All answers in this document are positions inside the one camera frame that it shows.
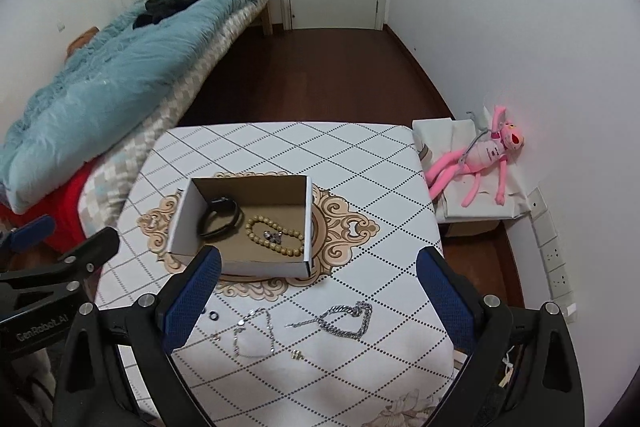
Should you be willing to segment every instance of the wooden bead bracelet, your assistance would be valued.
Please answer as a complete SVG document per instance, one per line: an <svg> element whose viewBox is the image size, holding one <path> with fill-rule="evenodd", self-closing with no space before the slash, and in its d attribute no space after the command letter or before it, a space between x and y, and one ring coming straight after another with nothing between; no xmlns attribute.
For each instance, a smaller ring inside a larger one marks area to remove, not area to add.
<svg viewBox="0 0 640 427"><path fill-rule="evenodd" d="M270 229L276 231L276 233L271 233L269 231L264 232L264 237L260 237L256 233L254 233L254 225L255 223L264 223ZM270 250L276 251L283 255L287 255L288 257L300 257L304 251L305 246L305 236L302 232L298 230L289 230L285 229L275 221L272 221L268 217L264 216L254 216L252 219L247 221L245 225L246 235L251 239L254 243L257 243L261 247L269 248ZM300 241L302 246L300 248L285 248L282 247L282 236L289 235L290 237L294 237Z"/></svg>

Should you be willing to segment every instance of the red sheet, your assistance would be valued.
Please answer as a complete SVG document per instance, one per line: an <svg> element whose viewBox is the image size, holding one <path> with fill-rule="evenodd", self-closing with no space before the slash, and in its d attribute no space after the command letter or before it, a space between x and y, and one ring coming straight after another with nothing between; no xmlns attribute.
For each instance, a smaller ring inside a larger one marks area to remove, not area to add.
<svg viewBox="0 0 640 427"><path fill-rule="evenodd" d="M49 214L56 220L56 231L45 243L60 253L65 253L76 247L86 239L78 216L78 200L82 188L94 168L96 159L85 163L68 182L54 190L40 203L32 206L26 214L19 216L0 204L0 217L8 219L17 227L21 227L36 217Z"/></svg>

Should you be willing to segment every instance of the black bracelet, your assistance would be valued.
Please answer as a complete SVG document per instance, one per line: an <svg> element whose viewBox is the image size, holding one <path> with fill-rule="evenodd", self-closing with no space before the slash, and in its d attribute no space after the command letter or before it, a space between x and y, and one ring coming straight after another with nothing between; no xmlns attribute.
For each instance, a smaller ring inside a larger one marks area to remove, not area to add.
<svg viewBox="0 0 640 427"><path fill-rule="evenodd" d="M229 214L233 213L234 217L229 223L226 223L226 225L212 230L211 232L207 232L207 226L209 225L210 219L221 212ZM240 217L240 206L238 206L232 198L224 197L211 200L207 204L207 210L198 222L198 235L205 241L211 241L217 237L222 237L238 227L241 220Z"/></svg>

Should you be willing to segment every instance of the chain necklace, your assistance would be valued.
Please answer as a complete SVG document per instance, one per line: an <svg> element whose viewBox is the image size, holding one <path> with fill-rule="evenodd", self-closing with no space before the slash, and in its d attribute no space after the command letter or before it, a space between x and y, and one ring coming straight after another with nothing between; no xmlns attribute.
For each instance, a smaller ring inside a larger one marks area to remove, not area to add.
<svg viewBox="0 0 640 427"><path fill-rule="evenodd" d="M247 357L248 359L252 359L255 357L250 357L248 355L242 355L240 353L240 348L238 347L238 333L242 333L246 331L246 324L250 320L253 320L255 317L258 317L262 314L267 315L267 330L269 332L269 340L271 341L271 349L270 353L273 354L276 352L275 343L276 338L273 335L273 324L271 324L271 314L266 308L258 308L257 310L249 311L248 315L245 315L242 319L238 321L238 324L234 327L234 356L237 357Z"/></svg>
<svg viewBox="0 0 640 427"><path fill-rule="evenodd" d="M355 341L359 341L362 336L367 333L367 330L369 329L369 321L371 320L371 312L372 312L372 306L369 303L363 302L363 301L358 301L356 302L355 306L334 306L332 308L329 308L327 311L325 311L322 315L320 315L319 317L316 317L314 319L308 320L308 321L304 321L304 322L299 322L296 324L288 324L285 327L286 328L299 328L300 326L305 326L307 324L312 324L314 322L318 323L318 327L323 330L326 331L327 333L330 333L331 335L335 335L336 337L342 337L344 339L353 339ZM358 331L344 331L341 330L340 328L335 327L332 324L329 324L326 320L324 320L328 315L333 315L336 313L348 313L351 315L351 317L360 317L363 313L364 313L364 317L362 318L362 325L360 326L360 329Z"/></svg>

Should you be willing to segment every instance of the power outlet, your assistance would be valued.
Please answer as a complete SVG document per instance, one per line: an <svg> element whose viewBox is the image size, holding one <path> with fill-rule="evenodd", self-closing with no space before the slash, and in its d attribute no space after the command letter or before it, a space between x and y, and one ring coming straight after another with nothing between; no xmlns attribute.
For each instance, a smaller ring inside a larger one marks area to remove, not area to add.
<svg viewBox="0 0 640 427"><path fill-rule="evenodd" d="M551 270L546 275L549 279L549 289L551 290L551 297L557 299L571 292L571 285L569 284L569 275L564 269L564 265Z"/></svg>
<svg viewBox="0 0 640 427"><path fill-rule="evenodd" d="M533 190L527 198L529 198L529 204L531 206L531 219L538 219L546 212L545 198L542 197L540 188Z"/></svg>
<svg viewBox="0 0 640 427"><path fill-rule="evenodd" d="M545 264L545 271L547 273L564 264L559 237L552 239L544 247L540 248L540 253L542 254L542 262Z"/></svg>

